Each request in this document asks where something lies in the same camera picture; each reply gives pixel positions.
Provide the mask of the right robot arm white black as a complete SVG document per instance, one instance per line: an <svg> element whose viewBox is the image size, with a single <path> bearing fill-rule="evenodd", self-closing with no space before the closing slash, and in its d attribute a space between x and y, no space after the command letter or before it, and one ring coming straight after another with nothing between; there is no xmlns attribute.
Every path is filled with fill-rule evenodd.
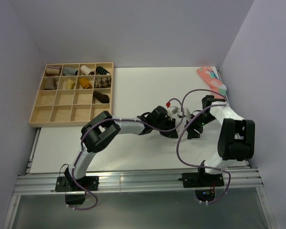
<svg viewBox="0 0 286 229"><path fill-rule="evenodd" d="M205 96L202 106L201 114L191 114L187 118L187 123L194 119L186 130L187 139L200 138L203 127L212 121L217 120L221 125L217 152L201 163L203 168L198 168L197 182L207 186L231 164L253 157L255 123L238 115L225 103L225 99L215 98L213 95Z"/></svg>

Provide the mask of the white sock pair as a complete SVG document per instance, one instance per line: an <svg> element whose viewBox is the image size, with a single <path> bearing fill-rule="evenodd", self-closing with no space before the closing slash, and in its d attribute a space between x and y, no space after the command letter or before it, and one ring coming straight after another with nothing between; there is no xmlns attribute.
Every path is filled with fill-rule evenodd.
<svg viewBox="0 0 286 229"><path fill-rule="evenodd" d="M177 129L176 129L177 133L180 134L180 133L184 130L184 128L185 128L186 125L187 125L187 119L184 118L184 119L182 120L181 124L180 124L180 125L177 127Z"/></svg>

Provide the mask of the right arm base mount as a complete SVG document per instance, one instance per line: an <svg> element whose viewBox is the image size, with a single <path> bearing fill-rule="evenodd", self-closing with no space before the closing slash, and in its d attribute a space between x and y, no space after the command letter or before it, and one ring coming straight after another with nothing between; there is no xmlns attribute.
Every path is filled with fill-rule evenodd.
<svg viewBox="0 0 286 229"><path fill-rule="evenodd" d="M182 173L178 181L183 183L184 188L204 188L195 191L197 199L201 202L213 201L216 196L215 188L225 185L222 174L208 174L204 169L198 172Z"/></svg>

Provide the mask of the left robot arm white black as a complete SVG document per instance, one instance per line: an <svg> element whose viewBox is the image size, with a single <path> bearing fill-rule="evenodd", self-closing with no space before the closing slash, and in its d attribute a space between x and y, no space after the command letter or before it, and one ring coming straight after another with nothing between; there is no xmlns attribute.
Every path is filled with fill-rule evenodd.
<svg viewBox="0 0 286 229"><path fill-rule="evenodd" d="M108 111L101 112L81 129L81 150L73 164L65 170L66 185L71 190L84 186L88 166L96 153L103 151L111 141L122 134L146 135L153 130L168 138L178 138L173 115L176 106L158 106L135 118L118 118Z"/></svg>

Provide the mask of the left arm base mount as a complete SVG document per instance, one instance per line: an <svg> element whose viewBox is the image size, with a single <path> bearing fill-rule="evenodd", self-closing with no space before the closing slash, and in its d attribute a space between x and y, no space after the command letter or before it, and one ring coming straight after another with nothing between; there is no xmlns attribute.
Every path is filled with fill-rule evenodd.
<svg viewBox="0 0 286 229"><path fill-rule="evenodd" d="M98 184L99 184L99 177L92 176L92 177L83 177L77 181L83 188L89 191L97 191ZM81 205L84 203L86 199L87 192L85 191L84 194L72 194L72 192L80 192L83 191L80 187L78 187L71 177L66 178L58 177L55 185L55 192L63 192L65 193L65 203L68 205Z"/></svg>

